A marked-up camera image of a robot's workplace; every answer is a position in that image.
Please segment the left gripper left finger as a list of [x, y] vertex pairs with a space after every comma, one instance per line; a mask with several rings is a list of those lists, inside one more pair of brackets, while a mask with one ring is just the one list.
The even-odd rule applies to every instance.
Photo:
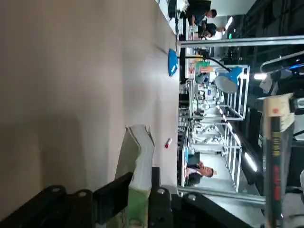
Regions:
[[104, 225], [127, 206], [128, 172], [96, 191], [67, 193], [52, 185], [1, 220], [2, 228], [93, 228]]

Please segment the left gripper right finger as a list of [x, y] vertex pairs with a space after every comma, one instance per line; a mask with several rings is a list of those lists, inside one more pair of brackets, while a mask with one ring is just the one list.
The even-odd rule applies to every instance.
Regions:
[[248, 228], [249, 225], [200, 193], [183, 197], [160, 186], [160, 168], [152, 168], [150, 228]]

